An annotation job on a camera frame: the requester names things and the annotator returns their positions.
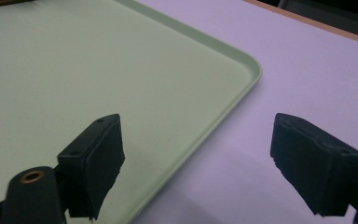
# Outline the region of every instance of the black robot arm part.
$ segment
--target black robot arm part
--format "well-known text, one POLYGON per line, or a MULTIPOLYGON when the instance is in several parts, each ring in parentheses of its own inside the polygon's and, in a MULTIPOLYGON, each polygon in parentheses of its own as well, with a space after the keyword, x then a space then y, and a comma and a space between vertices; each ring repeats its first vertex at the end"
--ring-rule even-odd
POLYGON ((0 223, 66 223, 97 219, 125 160, 118 114, 95 120, 59 155, 54 168, 35 167, 14 176, 0 202, 0 223))
POLYGON ((313 214, 343 217, 350 204, 358 224, 358 150, 304 119, 277 114, 270 155, 313 214))

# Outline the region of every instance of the table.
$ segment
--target table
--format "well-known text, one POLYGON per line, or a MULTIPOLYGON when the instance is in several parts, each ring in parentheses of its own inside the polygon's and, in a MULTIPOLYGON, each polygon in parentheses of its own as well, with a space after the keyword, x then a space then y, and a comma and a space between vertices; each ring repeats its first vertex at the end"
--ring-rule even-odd
POLYGON ((269 156, 274 116, 358 149, 358 42, 241 0, 141 0, 249 52, 264 75, 134 223, 351 223, 314 216, 269 156))

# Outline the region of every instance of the light green tray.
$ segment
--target light green tray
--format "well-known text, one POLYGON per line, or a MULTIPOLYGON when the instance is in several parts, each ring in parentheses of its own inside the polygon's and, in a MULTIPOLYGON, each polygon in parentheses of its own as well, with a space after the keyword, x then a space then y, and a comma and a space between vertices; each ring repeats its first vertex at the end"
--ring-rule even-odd
POLYGON ((119 113, 127 159, 99 223, 128 223, 260 76, 248 54, 134 1, 0 7, 0 200, 119 113))

